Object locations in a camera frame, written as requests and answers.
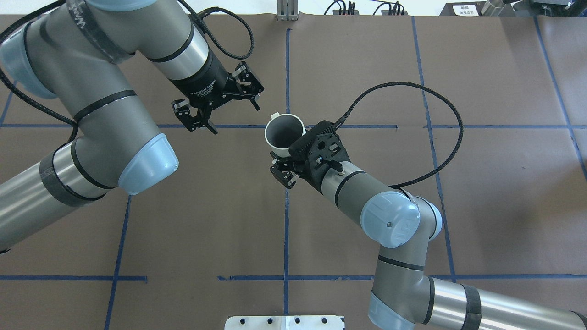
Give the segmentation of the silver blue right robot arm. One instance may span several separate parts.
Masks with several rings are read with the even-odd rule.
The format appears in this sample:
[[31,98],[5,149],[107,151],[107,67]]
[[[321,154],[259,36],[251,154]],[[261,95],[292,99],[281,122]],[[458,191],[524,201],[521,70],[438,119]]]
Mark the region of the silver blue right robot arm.
[[368,315],[383,330],[416,324],[451,330],[584,330],[586,316],[427,276],[428,243],[442,215],[427,200],[392,189],[348,161],[319,165],[320,193],[380,244]]

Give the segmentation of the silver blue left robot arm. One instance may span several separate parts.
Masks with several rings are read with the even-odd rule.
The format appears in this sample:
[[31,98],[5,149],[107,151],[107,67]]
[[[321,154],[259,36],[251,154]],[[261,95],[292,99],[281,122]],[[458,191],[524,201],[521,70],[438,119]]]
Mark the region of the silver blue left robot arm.
[[1,252],[122,188],[143,192],[178,168],[120,63],[142,54],[185,96],[172,111],[189,131],[217,134],[213,110],[264,86],[241,55],[227,71],[218,44],[183,0],[57,0],[1,33],[1,80],[13,94],[72,127],[67,142],[1,185]]

